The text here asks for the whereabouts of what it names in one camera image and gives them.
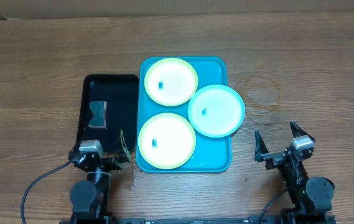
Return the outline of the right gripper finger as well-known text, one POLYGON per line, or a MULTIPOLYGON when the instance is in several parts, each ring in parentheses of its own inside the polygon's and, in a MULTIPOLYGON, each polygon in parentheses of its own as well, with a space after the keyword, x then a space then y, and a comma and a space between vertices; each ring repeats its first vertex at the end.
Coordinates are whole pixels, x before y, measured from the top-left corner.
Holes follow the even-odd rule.
POLYGON ((255 131, 256 147, 254 152, 254 160, 256 162, 264 161, 264 158, 269 155, 269 151, 259 133, 258 130, 255 131))
POLYGON ((310 134, 305 132, 294 120, 290 121, 290 127, 294 138, 308 136, 313 142, 315 142, 315 139, 310 134))

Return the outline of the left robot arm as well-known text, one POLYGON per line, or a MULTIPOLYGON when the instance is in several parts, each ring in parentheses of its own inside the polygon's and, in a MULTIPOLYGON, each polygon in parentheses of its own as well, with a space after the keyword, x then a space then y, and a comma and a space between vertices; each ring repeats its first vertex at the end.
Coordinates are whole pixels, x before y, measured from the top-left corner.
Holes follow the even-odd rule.
POLYGON ((103 158, 99 140, 80 140, 70 151, 68 158, 75 167, 86 172, 86 179, 73 185, 70 190, 72 215, 70 223, 117 223, 108 210, 111 171, 121 170, 123 163, 131 160, 122 131, 116 135, 114 149, 120 149, 113 157, 103 158))

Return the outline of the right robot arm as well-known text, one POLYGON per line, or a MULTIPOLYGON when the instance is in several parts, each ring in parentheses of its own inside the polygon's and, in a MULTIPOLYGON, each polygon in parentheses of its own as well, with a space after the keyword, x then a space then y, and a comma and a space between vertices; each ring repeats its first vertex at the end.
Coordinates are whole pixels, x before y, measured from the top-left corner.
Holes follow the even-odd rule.
POLYGON ((255 131, 256 162, 264 162, 267 170, 277 169, 286 187, 263 208, 260 216, 249 219, 251 223, 335 223, 327 212, 332 209, 334 183, 325 177, 309 177, 303 161, 314 152, 315 139, 295 121, 290 122, 292 141, 281 152, 271 154, 259 131, 255 131), (292 208, 284 208, 279 215, 266 217, 267 209, 284 193, 288 193, 292 208))

